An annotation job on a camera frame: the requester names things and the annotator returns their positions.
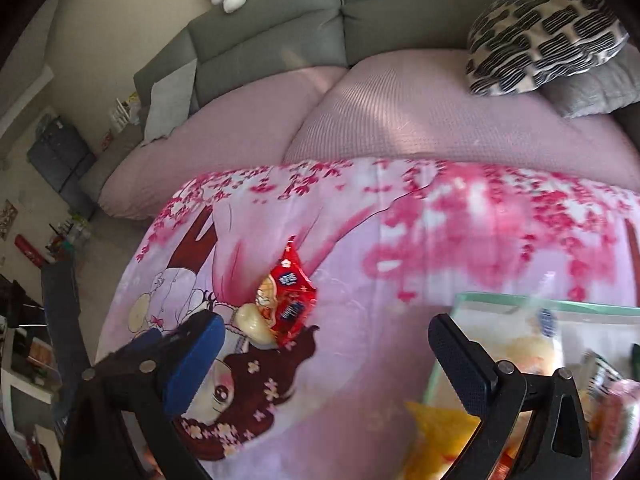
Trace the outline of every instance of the metal screw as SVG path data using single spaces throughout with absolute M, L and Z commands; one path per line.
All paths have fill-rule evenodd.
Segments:
M 153 372 L 156 369 L 156 362 L 152 361 L 151 359 L 147 360 L 147 361 L 142 361 L 140 363 L 140 371 L 143 374 L 150 374 L 151 372 Z
M 95 377 L 95 370 L 93 368 L 87 368 L 84 372 L 82 372 L 82 378 L 85 381 L 90 381 Z
M 560 368 L 560 369 L 558 370 L 558 375 L 559 375 L 560 377 L 562 377 L 563 379 L 566 379 L 567 381 L 568 381 L 569 379 L 571 379 L 571 377 L 573 377 L 573 376 L 571 375 L 571 370 L 569 370 L 569 368 Z
M 500 361 L 498 363 L 498 370 L 500 370 L 503 374 L 513 374 L 516 367 L 513 365 L 511 361 Z

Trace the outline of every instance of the black and white patterned pillow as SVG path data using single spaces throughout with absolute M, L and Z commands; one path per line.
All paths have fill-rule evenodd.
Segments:
M 627 38 L 604 0 L 497 0 L 469 32 L 470 90 L 529 92 L 608 61 Z

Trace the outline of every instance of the yellow snack bag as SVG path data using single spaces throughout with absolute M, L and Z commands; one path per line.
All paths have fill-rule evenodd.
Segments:
M 406 402 L 415 417 L 418 438 L 404 465 L 404 480 L 438 480 L 465 448 L 480 424 L 460 410 Z

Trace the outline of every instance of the pink floral tablecloth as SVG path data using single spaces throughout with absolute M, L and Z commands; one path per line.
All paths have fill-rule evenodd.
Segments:
M 124 272 L 98 346 L 207 308 L 222 351 L 177 431 L 220 479 L 393 478 L 459 292 L 638 304 L 640 196 L 562 174 L 361 158 L 204 174 L 175 194 Z M 318 288 L 302 334 L 254 346 L 234 325 L 286 241 Z

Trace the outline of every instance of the sofa backrest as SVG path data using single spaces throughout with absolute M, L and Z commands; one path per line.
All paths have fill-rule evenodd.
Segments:
M 246 83 L 309 66 L 353 66 L 403 48 L 466 48 L 493 0 L 247 0 L 187 24 L 134 76 L 143 107 L 153 84 L 198 59 L 192 111 Z

